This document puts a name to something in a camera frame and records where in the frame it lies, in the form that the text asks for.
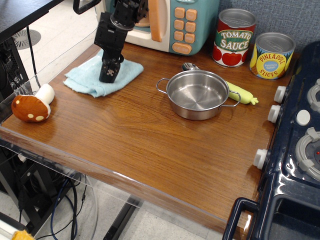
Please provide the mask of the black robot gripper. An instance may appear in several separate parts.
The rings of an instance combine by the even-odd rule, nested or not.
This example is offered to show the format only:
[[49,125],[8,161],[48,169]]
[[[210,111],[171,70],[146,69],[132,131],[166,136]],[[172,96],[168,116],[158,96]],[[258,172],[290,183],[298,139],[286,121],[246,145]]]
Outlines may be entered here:
[[122,49],[127,31],[119,28],[111,21],[111,14],[100,14],[94,44],[103,50],[99,81],[114,83],[124,61]]

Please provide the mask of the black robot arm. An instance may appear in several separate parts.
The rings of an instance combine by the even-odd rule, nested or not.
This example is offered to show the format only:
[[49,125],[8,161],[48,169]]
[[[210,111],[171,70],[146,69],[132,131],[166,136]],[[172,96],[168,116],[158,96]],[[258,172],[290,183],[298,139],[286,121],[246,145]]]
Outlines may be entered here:
[[116,0],[114,12],[103,12],[94,39],[94,44],[103,50],[99,81],[114,83],[124,61],[122,50],[129,31],[147,17],[146,0]]

